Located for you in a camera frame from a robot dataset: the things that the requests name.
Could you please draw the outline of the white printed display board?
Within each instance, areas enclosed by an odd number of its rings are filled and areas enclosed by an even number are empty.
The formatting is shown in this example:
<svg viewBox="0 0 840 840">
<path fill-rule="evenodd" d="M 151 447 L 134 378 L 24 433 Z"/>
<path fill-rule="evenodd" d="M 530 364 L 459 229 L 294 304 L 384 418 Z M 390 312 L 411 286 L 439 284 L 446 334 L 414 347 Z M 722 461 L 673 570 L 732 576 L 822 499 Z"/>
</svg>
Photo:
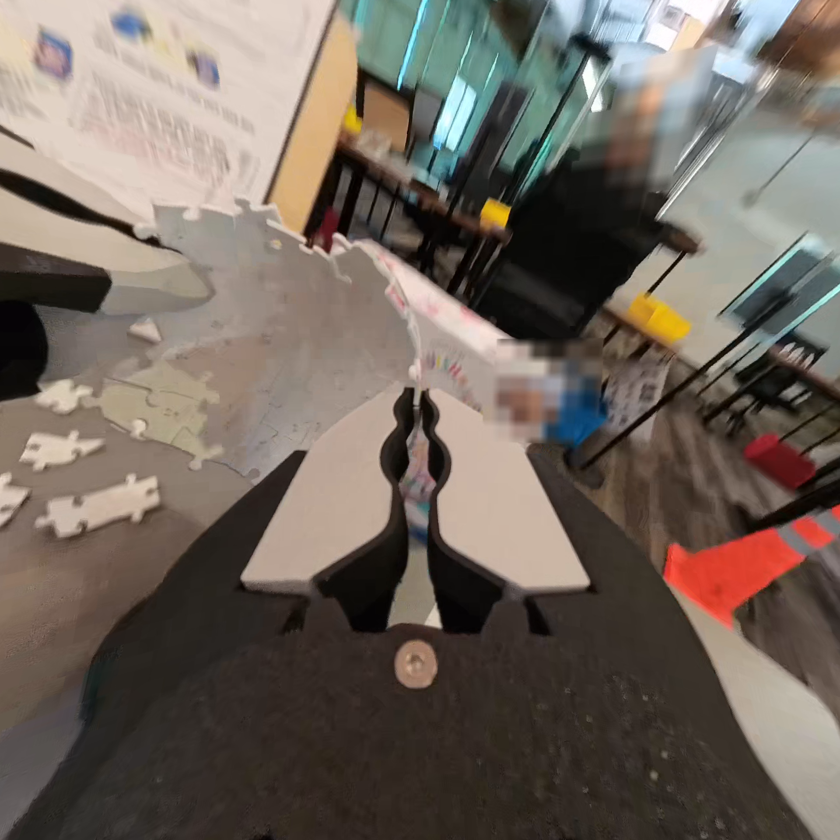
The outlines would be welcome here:
<svg viewBox="0 0 840 840">
<path fill-rule="evenodd" d="M 142 219 L 266 203 L 338 5 L 2 1 L 2 128 Z"/>
</svg>

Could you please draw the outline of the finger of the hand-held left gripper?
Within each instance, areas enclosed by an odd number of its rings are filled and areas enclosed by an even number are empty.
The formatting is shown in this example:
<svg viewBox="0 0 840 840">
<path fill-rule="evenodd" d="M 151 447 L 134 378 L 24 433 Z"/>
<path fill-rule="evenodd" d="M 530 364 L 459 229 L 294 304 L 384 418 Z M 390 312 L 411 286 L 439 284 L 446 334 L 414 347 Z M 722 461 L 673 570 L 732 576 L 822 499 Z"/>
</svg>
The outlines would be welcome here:
<svg viewBox="0 0 840 840">
<path fill-rule="evenodd" d="M 148 244 L 8 245 L 107 271 L 112 287 L 96 312 L 108 315 L 178 312 L 200 307 L 214 296 L 203 274 L 186 257 L 168 248 Z"/>
<path fill-rule="evenodd" d="M 136 234 L 139 222 L 101 188 L 2 132 L 3 244 L 159 244 Z"/>
</svg>

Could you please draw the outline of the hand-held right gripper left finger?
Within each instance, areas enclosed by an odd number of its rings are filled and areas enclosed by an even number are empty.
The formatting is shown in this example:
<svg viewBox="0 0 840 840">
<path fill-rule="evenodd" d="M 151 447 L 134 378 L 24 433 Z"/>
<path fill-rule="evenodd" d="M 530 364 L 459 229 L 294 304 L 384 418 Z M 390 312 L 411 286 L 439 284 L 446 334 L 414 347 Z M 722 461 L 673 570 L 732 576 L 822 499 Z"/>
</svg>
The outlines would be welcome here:
<svg viewBox="0 0 840 840">
<path fill-rule="evenodd" d="M 308 595 L 391 525 L 405 524 L 400 482 L 414 396 L 383 391 L 315 441 L 241 573 L 246 590 Z"/>
</svg>

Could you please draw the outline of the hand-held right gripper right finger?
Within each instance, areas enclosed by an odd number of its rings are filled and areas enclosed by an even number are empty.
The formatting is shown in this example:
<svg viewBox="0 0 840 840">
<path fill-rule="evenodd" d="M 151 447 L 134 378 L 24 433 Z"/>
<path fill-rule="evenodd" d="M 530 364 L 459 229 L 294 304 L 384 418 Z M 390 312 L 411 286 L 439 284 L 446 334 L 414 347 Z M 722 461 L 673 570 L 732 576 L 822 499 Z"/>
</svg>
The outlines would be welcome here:
<svg viewBox="0 0 840 840">
<path fill-rule="evenodd" d="M 583 592 L 591 579 L 526 449 L 441 389 L 423 394 L 430 535 L 513 595 Z"/>
</svg>

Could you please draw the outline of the orange traffic cone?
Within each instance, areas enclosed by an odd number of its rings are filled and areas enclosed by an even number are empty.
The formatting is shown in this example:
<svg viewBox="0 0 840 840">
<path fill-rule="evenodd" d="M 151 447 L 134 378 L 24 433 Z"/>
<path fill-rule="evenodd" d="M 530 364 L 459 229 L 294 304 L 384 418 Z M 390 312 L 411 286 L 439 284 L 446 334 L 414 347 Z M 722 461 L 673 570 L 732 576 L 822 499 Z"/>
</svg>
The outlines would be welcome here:
<svg viewBox="0 0 840 840">
<path fill-rule="evenodd" d="M 694 553 L 673 543 L 664 578 L 672 589 L 732 627 L 742 605 L 838 536 L 839 506 L 834 506 Z"/>
</svg>

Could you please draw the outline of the red object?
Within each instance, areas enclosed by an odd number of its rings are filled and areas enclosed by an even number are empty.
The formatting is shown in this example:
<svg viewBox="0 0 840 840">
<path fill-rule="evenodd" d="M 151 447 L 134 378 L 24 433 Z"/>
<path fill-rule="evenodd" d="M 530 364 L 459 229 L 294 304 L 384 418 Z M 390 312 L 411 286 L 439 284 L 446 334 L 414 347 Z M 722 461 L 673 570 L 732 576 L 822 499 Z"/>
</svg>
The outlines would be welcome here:
<svg viewBox="0 0 840 840">
<path fill-rule="evenodd" d="M 742 451 L 745 460 L 762 475 L 787 490 L 800 489 L 816 474 L 816 466 L 802 451 L 776 434 L 764 434 Z"/>
</svg>

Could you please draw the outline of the partly built white puzzle ball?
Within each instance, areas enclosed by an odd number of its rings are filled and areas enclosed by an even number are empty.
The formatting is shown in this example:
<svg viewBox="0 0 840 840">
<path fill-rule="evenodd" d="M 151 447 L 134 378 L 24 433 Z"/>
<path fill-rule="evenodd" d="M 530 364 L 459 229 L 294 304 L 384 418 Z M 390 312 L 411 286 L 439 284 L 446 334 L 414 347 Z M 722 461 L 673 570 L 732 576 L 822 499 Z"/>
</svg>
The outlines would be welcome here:
<svg viewBox="0 0 840 840">
<path fill-rule="evenodd" d="M 98 404 L 133 436 L 258 481 L 380 394 L 413 392 L 417 328 L 371 246 L 324 255 L 268 222 L 269 243 L 212 270 L 201 307 L 153 317 L 162 343 L 118 361 Z"/>
</svg>

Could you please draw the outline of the pile of loose puzzle pieces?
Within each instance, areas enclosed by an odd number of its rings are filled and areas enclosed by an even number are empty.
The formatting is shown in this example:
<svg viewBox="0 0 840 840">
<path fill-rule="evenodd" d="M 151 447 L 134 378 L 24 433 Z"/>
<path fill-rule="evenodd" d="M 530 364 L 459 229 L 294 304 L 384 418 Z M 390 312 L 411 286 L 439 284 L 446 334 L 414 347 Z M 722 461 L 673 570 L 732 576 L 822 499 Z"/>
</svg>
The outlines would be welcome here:
<svg viewBox="0 0 840 840">
<path fill-rule="evenodd" d="M 104 449 L 105 437 L 84 437 L 74 429 L 66 433 L 35 429 L 25 432 L 25 422 L 36 420 L 37 411 L 68 417 L 93 396 L 87 385 L 72 379 L 42 382 L 49 347 L 46 330 L 34 307 L 20 301 L 5 301 L 1 307 L 1 399 L 2 477 L 1 523 L 8 527 L 33 490 L 14 477 L 13 451 L 22 450 L 17 465 L 33 473 L 77 466 Z M 57 539 L 69 539 L 129 521 L 139 523 L 159 507 L 161 495 L 155 476 L 127 475 L 120 482 L 77 496 L 48 499 L 35 520 L 37 529 L 53 532 Z"/>
</svg>

